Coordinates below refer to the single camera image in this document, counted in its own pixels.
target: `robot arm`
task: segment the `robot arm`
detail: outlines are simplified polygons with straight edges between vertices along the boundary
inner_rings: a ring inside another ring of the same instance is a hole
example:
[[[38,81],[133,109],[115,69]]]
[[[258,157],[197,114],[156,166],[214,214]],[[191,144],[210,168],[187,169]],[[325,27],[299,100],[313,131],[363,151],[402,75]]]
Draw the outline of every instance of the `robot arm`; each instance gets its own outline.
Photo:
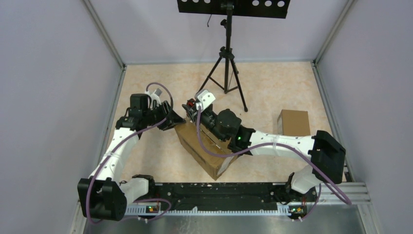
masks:
[[[85,217],[89,185],[102,163],[104,166],[91,188],[89,211],[92,218],[121,220],[126,206],[148,193],[149,181],[146,178],[135,177],[128,183],[121,184],[120,177],[132,148],[141,137],[141,134],[130,137],[131,135],[159,123],[164,118],[167,120],[158,126],[163,131],[185,122],[171,109],[167,101],[160,101],[161,93],[161,90],[157,89],[153,93],[131,95],[131,106],[127,109],[128,116],[122,116],[116,122],[113,139],[100,164],[89,178],[82,178],[77,184],[79,200]]]
[[[183,107],[194,122],[201,109],[201,123],[219,140],[228,140],[228,148],[232,152],[239,152],[262,143],[272,143],[272,145],[247,151],[245,154],[252,156],[274,155],[303,160],[292,150],[277,145],[284,144],[301,152],[335,184],[342,182],[345,149],[328,132],[317,131],[315,136],[282,136],[263,133],[242,126],[241,119],[229,109],[215,114],[212,110],[214,100],[215,97],[212,93],[208,90],[201,90],[197,93],[196,100],[188,100]],[[290,175],[286,189],[293,189],[305,194],[309,189],[322,182],[326,182],[325,178],[310,165],[307,165],[302,170]]]

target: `gray wall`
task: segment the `gray wall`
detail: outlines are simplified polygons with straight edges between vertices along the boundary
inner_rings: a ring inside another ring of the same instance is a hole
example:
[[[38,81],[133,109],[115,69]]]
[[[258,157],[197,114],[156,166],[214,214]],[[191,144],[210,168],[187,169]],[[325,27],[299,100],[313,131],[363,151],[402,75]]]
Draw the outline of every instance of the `gray wall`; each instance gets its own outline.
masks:
[[[358,1],[321,62],[353,174],[384,233],[411,233],[413,1]]]
[[[0,2],[0,233],[69,231],[119,77],[80,0]]]
[[[215,61],[225,45],[224,16],[212,16],[207,28],[209,15],[179,13],[176,0],[92,3],[126,63]],[[292,0],[287,19],[234,17],[236,61],[315,58],[345,3]]]

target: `wire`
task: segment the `wire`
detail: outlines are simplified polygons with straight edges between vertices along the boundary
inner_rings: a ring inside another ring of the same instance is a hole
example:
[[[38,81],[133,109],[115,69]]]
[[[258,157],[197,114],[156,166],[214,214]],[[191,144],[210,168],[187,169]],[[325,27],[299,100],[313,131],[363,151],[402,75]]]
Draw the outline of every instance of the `wire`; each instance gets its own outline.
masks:
[[[167,208],[166,210],[164,210],[162,213],[160,213],[160,215],[157,215],[157,216],[155,216],[155,217],[153,217],[153,218],[151,218],[151,219],[148,219],[148,222],[149,222],[149,221],[155,221],[155,220],[157,220],[157,219],[160,219],[160,218],[161,218],[164,214],[166,214],[166,212],[168,212],[168,211],[171,209],[171,207],[172,207],[171,202],[168,201],[168,200],[166,200],[166,199],[163,199],[163,198],[150,198],[150,199],[136,200],[136,201],[134,201],[134,203],[150,202],[150,201],[157,201],[157,202],[163,201],[163,202],[168,203],[169,206],[168,206],[168,208]]]
[[[231,79],[229,79],[229,84],[228,84],[228,88],[231,86],[231,81],[232,81],[232,75],[234,74],[234,70],[232,70],[232,73],[231,73]]]
[[[198,141],[199,141],[199,144],[200,144],[201,148],[202,148],[205,152],[207,152],[208,154],[210,154],[210,155],[212,155],[212,156],[216,156],[216,157],[232,157],[232,156],[236,156],[236,155],[243,154],[243,153],[245,153],[245,152],[248,152],[248,151],[253,150],[253,149],[255,149],[255,148],[258,148],[258,147],[274,145],[273,142],[262,143],[262,144],[254,145],[254,146],[252,146],[252,147],[250,147],[250,148],[241,150],[241,151],[236,152],[236,153],[228,154],[228,155],[220,155],[220,154],[216,154],[216,153],[213,153],[213,152],[209,151],[209,150],[204,146],[204,144],[202,143],[201,136],[200,136],[200,134],[199,134],[199,131],[200,131],[199,125],[200,125],[200,123],[201,123],[202,108],[203,108],[203,107],[202,107],[202,104],[201,104],[201,105],[199,106],[198,114],[197,114],[197,117],[196,117],[196,133],[197,133]],[[332,190],[331,187],[329,187],[329,186],[326,184],[326,186],[327,186],[329,189],[331,189],[331,191],[332,191],[340,200],[342,200],[342,201],[343,201],[344,203],[346,203],[347,205],[351,205],[351,204],[352,204],[352,203],[351,203],[351,200],[348,198],[348,196],[347,196],[324,172],[322,172],[314,163],[312,163],[312,162],[311,162],[306,156],[304,156],[300,151],[296,150],[294,147],[291,147],[291,146],[289,146],[289,145],[282,144],[282,143],[277,143],[277,146],[280,146],[280,147],[284,147],[284,148],[286,148],[286,149],[289,149],[289,150],[291,150],[292,152],[296,153],[298,156],[300,156],[305,162],[307,162],[312,168],[314,168],[314,170],[316,170],[316,172],[318,172],[318,173],[320,174],[320,176],[322,176],[322,177],[337,191],[337,192],[336,192],[336,191]]]
[[[277,200],[277,202],[281,203],[281,205],[283,205],[283,206],[288,205],[288,204],[290,203],[289,201],[283,203],[283,202],[281,201],[281,199],[280,199],[275,193],[274,193],[274,197],[275,197],[275,199]]]
[[[165,91],[169,94],[169,98],[170,98],[170,109],[172,110],[172,109],[173,109],[172,94],[170,94],[169,90],[168,90],[163,84],[158,83],[158,82],[149,83],[149,84],[146,86],[146,91],[148,90],[148,88],[149,88],[151,85],[154,85],[154,84],[161,86],[161,87],[164,88]],[[95,221],[92,220],[92,217],[91,217],[91,214],[90,214],[90,197],[91,197],[91,193],[92,193],[92,188],[93,188],[94,181],[96,180],[96,177],[99,175],[99,173],[100,173],[100,171],[102,170],[102,168],[103,168],[103,167],[105,166],[105,164],[109,161],[109,158],[111,158],[112,154],[114,154],[114,153],[116,152],[116,150],[119,149],[119,147],[120,147],[121,145],[123,145],[123,144],[124,144],[127,140],[129,140],[130,138],[132,138],[132,137],[134,137],[134,136],[137,136],[137,135],[139,135],[139,134],[141,134],[141,133],[143,133],[143,132],[145,132],[145,131],[147,131],[147,130],[150,130],[150,129],[152,129],[152,128],[155,128],[155,127],[161,125],[162,123],[164,123],[164,122],[167,120],[167,118],[168,118],[168,116],[170,115],[171,112],[168,112],[167,116],[166,116],[163,120],[161,120],[159,123],[156,123],[156,124],[154,124],[154,125],[152,125],[152,126],[150,126],[150,127],[147,127],[147,128],[145,128],[145,129],[139,130],[139,131],[137,131],[137,132],[135,132],[135,133],[127,136],[126,138],[124,138],[119,144],[117,144],[117,145],[113,148],[113,150],[106,156],[106,158],[105,158],[105,159],[102,161],[102,163],[99,165],[99,167],[98,167],[97,170],[96,170],[96,173],[93,175],[93,177],[92,177],[92,179],[91,179],[91,182],[90,182],[89,187],[88,187],[88,191],[87,191],[87,193],[86,193],[86,217],[87,217],[87,220],[88,220],[91,224],[98,224],[98,223],[100,223],[100,222],[102,221],[102,220],[99,220],[99,221],[95,222]]]
[[[128,114],[128,110],[130,110],[130,109],[131,109],[130,107],[126,108],[126,112],[125,112],[124,117],[126,117],[126,115]]]
[[[155,109],[157,105],[158,105],[158,101],[153,100],[153,102],[152,102],[152,109]]]
[[[160,213],[159,215],[157,215],[157,216],[155,216],[151,219],[144,219],[144,218],[141,218],[139,216],[138,217],[136,217],[136,216],[125,217],[125,218],[121,219],[119,222],[114,223],[111,228],[106,229],[102,234],[105,234],[105,233],[111,231],[119,223],[127,221],[127,220],[131,220],[131,219],[144,220],[145,222],[155,221],[157,219],[160,219],[164,214],[166,214],[166,212],[170,211],[170,209],[172,208],[171,202],[169,202],[168,200],[163,199],[163,198],[151,198],[151,199],[136,200],[136,201],[134,201],[134,203],[150,202],[150,201],[156,201],[156,202],[163,201],[163,202],[166,202],[168,204],[168,208],[165,211],[163,211],[162,213]]]
[[[211,20],[212,14],[209,16],[208,22],[206,22],[206,26],[209,28],[209,21]]]
[[[319,200],[320,200],[320,196],[321,196],[321,183],[320,183],[320,185],[319,185],[319,195],[317,196],[316,201],[314,202],[314,205],[310,208],[310,211],[307,212],[306,215],[304,215],[304,217],[299,218],[299,219],[301,220],[301,222],[303,222],[303,221],[314,211],[317,203],[318,203]]]
[[[149,108],[150,108],[150,105],[152,104],[152,98],[148,95],[148,98],[149,98]]]

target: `tripod leg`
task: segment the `tripod leg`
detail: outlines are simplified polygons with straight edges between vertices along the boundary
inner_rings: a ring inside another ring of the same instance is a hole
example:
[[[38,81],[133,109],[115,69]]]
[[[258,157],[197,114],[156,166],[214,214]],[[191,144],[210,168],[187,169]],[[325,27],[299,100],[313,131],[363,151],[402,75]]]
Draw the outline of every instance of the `tripod leg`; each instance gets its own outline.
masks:
[[[229,59],[225,58],[224,94],[228,93]]]
[[[237,82],[238,89],[240,90],[241,99],[242,99],[243,105],[244,105],[244,111],[248,112],[248,108],[246,107],[246,103],[245,103],[245,99],[244,99],[243,90],[241,89],[240,80],[238,79],[238,72],[236,72],[236,71],[238,71],[237,67],[235,66],[235,62],[234,62],[233,59],[231,59],[230,61],[231,61],[232,69],[234,70],[234,76],[235,76],[235,80]]]
[[[201,88],[198,90],[201,91],[204,86],[207,84],[207,81],[211,78],[212,73],[214,73],[215,69],[217,68],[218,64],[220,63],[220,61],[222,60],[222,56],[220,56],[217,60],[217,62],[215,63],[214,67],[212,68],[211,72],[208,74],[208,76],[206,77],[204,83],[202,84]]]

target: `black tripod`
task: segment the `black tripod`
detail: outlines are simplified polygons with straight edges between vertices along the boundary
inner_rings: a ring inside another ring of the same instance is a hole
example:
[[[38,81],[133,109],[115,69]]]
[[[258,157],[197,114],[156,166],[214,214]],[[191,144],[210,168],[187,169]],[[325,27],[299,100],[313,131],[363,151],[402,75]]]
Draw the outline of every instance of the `black tripod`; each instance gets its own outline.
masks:
[[[221,89],[223,89],[224,93],[227,94],[235,89],[239,89],[240,90],[240,95],[241,95],[241,99],[243,101],[243,105],[244,105],[244,111],[247,112],[248,108],[246,107],[246,103],[245,103],[245,99],[244,99],[244,95],[243,95],[243,90],[241,89],[241,84],[240,84],[240,80],[238,79],[238,70],[237,70],[237,66],[235,66],[235,62],[234,62],[234,58],[235,56],[232,54],[232,48],[230,47],[231,44],[231,31],[232,31],[232,12],[234,9],[234,4],[232,1],[227,1],[226,4],[222,4],[221,8],[224,10],[226,9],[226,20],[222,20],[221,21],[221,25],[224,26],[224,28],[226,29],[226,46],[221,47],[220,49],[220,57],[218,58],[217,62],[215,63],[214,67],[212,68],[211,72],[209,73],[209,75],[207,76],[207,78],[205,79],[204,83],[202,84],[201,88],[199,89],[199,91],[201,91],[204,86],[206,85],[207,81],[210,79],[211,81],[213,81],[214,83],[216,83]],[[222,85],[220,85],[216,80],[214,80],[211,75],[212,73],[214,73],[215,69],[217,68],[218,64],[220,63],[220,61],[222,60],[222,58],[225,58],[225,79],[224,79],[224,86],[222,87]],[[228,89],[228,73],[229,73],[229,63],[231,62],[231,66],[232,66],[232,70],[234,71],[234,76],[235,76],[235,80],[237,82],[237,86],[232,88],[232,89]]]

